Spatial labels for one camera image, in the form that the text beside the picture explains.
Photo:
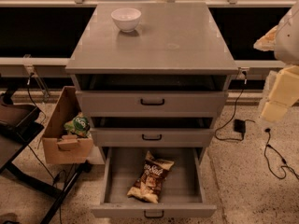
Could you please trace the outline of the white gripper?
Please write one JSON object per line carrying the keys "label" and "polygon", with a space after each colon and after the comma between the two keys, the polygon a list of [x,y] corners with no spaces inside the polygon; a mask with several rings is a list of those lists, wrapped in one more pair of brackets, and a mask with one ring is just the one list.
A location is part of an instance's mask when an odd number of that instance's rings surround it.
{"label": "white gripper", "polygon": [[[273,51],[276,45],[277,26],[259,38],[253,47],[260,51]],[[261,112],[261,118],[277,122],[287,113],[288,107],[299,100],[299,66],[291,65],[280,70]]]}

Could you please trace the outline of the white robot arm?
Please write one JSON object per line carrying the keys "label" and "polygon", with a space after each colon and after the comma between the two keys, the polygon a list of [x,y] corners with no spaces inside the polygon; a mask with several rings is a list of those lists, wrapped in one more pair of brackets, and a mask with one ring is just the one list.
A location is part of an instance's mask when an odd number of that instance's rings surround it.
{"label": "white robot arm", "polygon": [[261,51],[273,50],[275,58],[286,64],[276,74],[260,115],[261,120],[275,123],[299,100],[299,2],[253,47]]}

